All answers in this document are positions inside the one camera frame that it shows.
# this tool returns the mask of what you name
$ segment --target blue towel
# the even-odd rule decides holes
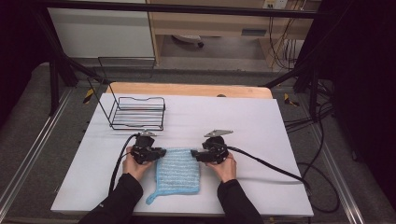
[[[199,162],[192,157],[195,148],[167,148],[166,154],[156,162],[155,192],[148,196],[151,204],[157,196],[193,194],[199,192]]]

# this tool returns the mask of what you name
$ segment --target white table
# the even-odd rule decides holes
[[[152,95],[138,95],[143,98]],[[164,130],[155,132],[154,147],[202,147],[204,134],[214,129],[232,130],[223,138],[253,156],[300,175],[276,100],[206,96],[163,95],[166,102]],[[101,98],[105,108],[114,101]],[[76,157],[51,210],[64,214],[91,211],[106,196],[120,150],[135,131],[114,131],[98,106]],[[236,152],[237,178],[245,193],[264,216],[313,216],[304,185]],[[151,205],[145,200],[155,190],[154,168],[141,184],[144,195],[134,209],[145,216],[220,216],[219,181],[210,168],[200,165],[201,190],[196,195],[160,196]]]

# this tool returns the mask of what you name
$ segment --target metal frame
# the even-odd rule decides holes
[[[54,8],[73,8],[73,9],[92,9],[92,10],[116,10],[116,11],[146,11],[146,12],[170,12],[170,13],[191,13],[191,14],[212,14],[212,15],[235,15],[235,16],[255,16],[255,17],[275,17],[275,18],[300,18],[300,19],[329,19],[333,16],[332,12],[316,11],[292,11],[292,10],[273,10],[257,8],[239,8],[239,7],[204,7],[204,6],[183,6],[183,5],[158,5],[158,4],[133,4],[133,3],[108,3],[108,2],[84,2],[84,1],[67,1],[67,0],[34,0],[31,1],[31,11],[37,24],[41,27],[47,41],[49,42],[50,51],[54,61],[57,64],[58,72],[65,80],[66,85],[77,85],[77,78],[71,67],[81,71],[88,77],[98,78],[94,72],[83,65],[70,59],[62,50],[62,47],[56,37],[56,34],[50,29],[42,15],[42,10],[47,7]],[[296,67],[270,83],[263,85],[272,88],[280,82],[290,77],[298,76],[300,73],[310,69],[312,64],[305,63]],[[337,189],[340,191],[342,203],[346,209],[346,214],[351,223],[364,223],[359,208],[356,206],[353,197],[347,187],[347,184],[332,159],[330,150],[327,146],[323,148],[323,157],[331,172],[332,180],[335,182]]]
[[[111,91],[114,101],[111,108],[107,108],[106,112],[101,98],[92,84],[93,79],[99,78],[88,77],[87,79],[99,106],[101,106],[105,113],[109,126],[113,130],[163,131],[163,117],[166,106],[165,100],[162,97],[144,99],[124,96],[116,97],[111,84],[109,84],[108,89]]]

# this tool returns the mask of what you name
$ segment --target cable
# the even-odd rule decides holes
[[[297,165],[306,165],[306,166],[308,166],[310,164],[308,164],[306,162],[297,162]],[[318,167],[316,167],[316,166],[314,166],[312,164],[310,165],[310,167],[312,169],[316,170],[330,184],[330,186],[332,187],[332,190],[334,190],[334,193],[335,193],[335,196],[336,196],[336,201],[337,201],[335,207],[333,209],[330,209],[330,210],[325,210],[325,209],[322,209],[322,208],[318,208],[317,206],[315,206],[314,204],[311,203],[312,207],[317,209],[319,212],[322,212],[322,213],[333,213],[333,212],[337,211],[338,208],[340,207],[340,203],[341,202],[340,202],[339,194],[338,194],[337,189],[335,188],[334,184],[332,183],[332,181],[325,174],[323,174],[323,172],[321,172],[319,170]]]
[[[280,172],[280,173],[283,174],[283,175],[287,175],[287,176],[290,176],[290,177],[292,177],[292,178],[294,178],[294,179],[297,179],[297,180],[301,181],[301,182],[305,185],[305,188],[306,188],[307,190],[309,190],[309,191],[311,190],[311,187],[309,186],[308,182],[306,182],[303,178],[301,178],[301,177],[299,177],[299,176],[297,176],[297,175],[294,175],[294,174],[291,174],[291,173],[289,173],[289,172],[287,172],[287,171],[284,171],[284,170],[282,170],[282,169],[280,169],[280,168],[278,168],[278,167],[276,167],[276,166],[274,166],[274,165],[272,165],[272,164],[270,164],[270,163],[268,163],[268,162],[266,162],[266,161],[263,161],[263,160],[260,159],[260,158],[257,158],[257,157],[254,157],[254,156],[248,154],[248,153],[245,152],[244,150],[239,149],[239,148],[237,148],[237,147],[227,147],[227,149],[230,149],[230,150],[235,151],[235,152],[239,152],[239,153],[241,153],[241,154],[243,154],[243,155],[245,155],[245,156],[247,156],[247,157],[250,157],[251,159],[253,159],[253,160],[255,160],[255,161],[258,161],[259,163],[261,163],[261,164],[267,166],[268,168],[271,168],[271,169],[273,169],[273,170],[275,170],[275,171],[277,171],[277,172]]]
[[[115,184],[115,182],[116,182],[117,171],[119,170],[121,160],[122,160],[122,158],[123,158],[124,156],[126,156],[126,155],[128,154],[128,153],[126,153],[126,154],[122,155],[123,152],[124,152],[124,150],[125,150],[125,148],[126,148],[126,146],[128,146],[129,141],[131,141],[131,139],[132,139],[133,137],[137,137],[137,136],[139,136],[139,135],[140,135],[140,133],[134,133],[134,134],[132,134],[131,136],[129,136],[128,139],[126,140],[124,146],[122,147],[122,150],[121,150],[119,159],[117,160],[117,163],[116,163],[116,167],[114,167],[113,175],[111,176],[110,187],[109,187],[109,189],[108,189],[108,194],[110,194],[110,193],[113,191],[113,189],[114,189],[114,184]]]
[[[338,20],[334,23],[334,25],[329,29],[329,32],[327,32],[319,40],[319,42],[308,53],[305,54],[305,56],[303,58],[299,57],[298,62],[296,63],[297,66],[294,67],[293,70],[291,70],[290,72],[285,74],[283,77],[279,77],[276,80],[271,81],[267,84],[259,85],[259,87],[273,88],[278,83],[283,82],[283,81],[289,79],[290,77],[297,77],[303,73],[306,73],[307,70],[312,69],[313,65],[315,65],[317,62],[322,62],[325,59],[325,57],[327,56],[327,53],[325,53],[326,50],[329,50],[329,48],[331,47],[331,46],[326,46],[326,45],[328,45],[328,41],[331,40],[331,37],[333,37],[335,35],[336,28],[340,24],[341,20],[345,17],[345,15],[347,14],[347,11],[351,8],[354,1],[355,0],[349,0],[345,3],[345,5],[346,5],[345,10],[342,12],[342,14],[338,18]]]
[[[321,112],[320,114],[317,113],[318,117],[320,116],[322,119],[324,119],[327,116],[329,116],[329,114],[332,113],[332,110],[333,110],[332,106],[326,107],[323,109],[324,112]],[[314,123],[314,121],[311,117],[305,118],[305,119],[285,120],[284,122],[288,123],[285,125],[285,128],[288,131],[288,133],[294,133],[294,132],[301,130],[302,128],[307,127]],[[292,129],[297,128],[303,124],[306,124],[306,125],[304,127],[298,128],[297,130],[291,131]]]
[[[283,42],[285,40],[286,33],[289,30],[289,28],[291,27],[291,25],[293,24],[293,22],[294,22],[294,19],[289,19],[288,24],[286,25],[286,28],[285,28],[282,36],[275,42],[275,44],[278,43],[279,41]],[[274,18],[270,17],[269,18],[269,25],[268,25],[268,33],[269,33],[269,36],[270,36],[269,40],[270,40],[270,47],[271,47],[271,51],[273,53],[273,57],[275,59],[276,64],[280,68],[285,68],[285,69],[290,70],[290,67],[287,67],[285,64],[283,64],[282,61],[279,59],[279,56],[276,53],[275,44],[274,44],[273,38],[272,38],[273,28],[274,28]]]
[[[285,48],[283,50],[283,57],[288,62],[289,71],[291,70],[290,64],[292,63],[293,68],[294,68],[294,65],[295,65],[295,63],[297,61],[297,59],[295,58],[295,56],[296,56],[296,45],[297,45],[297,40],[288,39],[286,41],[286,46],[285,46]]]
[[[295,132],[297,132],[297,131],[300,131],[301,129],[304,129],[304,128],[308,127],[308,126],[311,125],[311,124],[313,124],[313,123],[305,124],[303,127],[300,127],[300,128],[295,129],[295,130],[293,130],[293,131],[288,131],[288,133],[295,133]]]
[[[319,108],[319,114],[321,113],[321,110],[323,108],[323,106],[325,106],[326,104],[329,104],[330,102],[326,102],[323,105],[320,106]],[[323,132],[323,124],[321,121],[321,116],[318,116],[318,123],[319,123],[319,128],[320,128],[320,132],[321,132],[321,137],[320,137],[320,144],[319,144],[319,149],[317,154],[315,155],[314,159],[309,163],[308,167],[306,168],[306,170],[304,171],[302,178],[305,177],[306,173],[308,172],[308,170],[311,168],[312,164],[316,161],[316,159],[318,158],[320,151],[323,149],[323,143],[324,143],[324,132]]]

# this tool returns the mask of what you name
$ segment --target wire basket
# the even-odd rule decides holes
[[[96,96],[99,106],[102,107],[109,125],[113,130],[163,130],[165,100],[162,97],[149,97],[143,99],[126,96],[116,97],[116,94],[111,88],[111,84],[109,84],[108,87],[114,97],[114,102],[110,111],[106,112],[97,91],[92,85],[93,79],[98,81],[98,78],[88,78],[91,88],[93,89],[93,94]]]

